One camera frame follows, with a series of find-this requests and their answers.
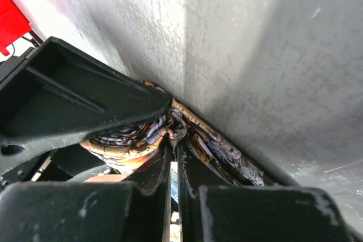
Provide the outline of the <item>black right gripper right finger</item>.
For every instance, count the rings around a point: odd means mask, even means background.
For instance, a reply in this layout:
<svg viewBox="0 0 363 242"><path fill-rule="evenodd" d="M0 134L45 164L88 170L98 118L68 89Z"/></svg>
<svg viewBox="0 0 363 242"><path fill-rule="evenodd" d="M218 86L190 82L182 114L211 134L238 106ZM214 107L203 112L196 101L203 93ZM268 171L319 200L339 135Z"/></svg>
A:
<svg viewBox="0 0 363 242"><path fill-rule="evenodd" d="M178 144L177 155L179 198L200 198L210 191L234 188L198 159L186 140Z"/></svg>

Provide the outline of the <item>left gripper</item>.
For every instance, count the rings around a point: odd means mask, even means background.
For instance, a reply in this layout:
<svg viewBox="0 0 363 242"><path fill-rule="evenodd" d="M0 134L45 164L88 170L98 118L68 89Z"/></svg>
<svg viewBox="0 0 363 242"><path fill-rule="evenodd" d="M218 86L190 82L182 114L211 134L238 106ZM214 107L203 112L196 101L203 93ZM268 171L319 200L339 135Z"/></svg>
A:
<svg viewBox="0 0 363 242"><path fill-rule="evenodd" d="M23 163L154 120L170 102L168 94L51 37L1 64L1 162Z"/></svg>

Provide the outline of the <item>brown floral patterned tie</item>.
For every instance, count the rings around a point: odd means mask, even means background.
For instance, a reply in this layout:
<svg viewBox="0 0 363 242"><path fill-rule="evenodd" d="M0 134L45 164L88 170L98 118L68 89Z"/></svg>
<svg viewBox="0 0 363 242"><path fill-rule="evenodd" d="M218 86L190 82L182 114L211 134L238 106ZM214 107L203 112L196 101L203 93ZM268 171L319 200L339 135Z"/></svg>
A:
<svg viewBox="0 0 363 242"><path fill-rule="evenodd" d="M164 140L173 152L181 141L186 141L197 159L231 185L241 186L245 181L254 186L265 185L264 172L259 167L176 99L154 121L92 137L80 146L116 172L129 176L157 154Z"/></svg>

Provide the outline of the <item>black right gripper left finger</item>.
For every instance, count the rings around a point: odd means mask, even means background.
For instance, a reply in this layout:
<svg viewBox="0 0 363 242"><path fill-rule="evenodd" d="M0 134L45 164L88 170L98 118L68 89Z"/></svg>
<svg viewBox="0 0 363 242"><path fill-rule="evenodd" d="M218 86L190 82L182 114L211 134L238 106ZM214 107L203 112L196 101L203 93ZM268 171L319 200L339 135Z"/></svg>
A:
<svg viewBox="0 0 363 242"><path fill-rule="evenodd" d="M162 140L156 153L123 182L133 182L136 188L146 196L154 195L162 188L167 189L171 159L172 149L166 138Z"/></svg>

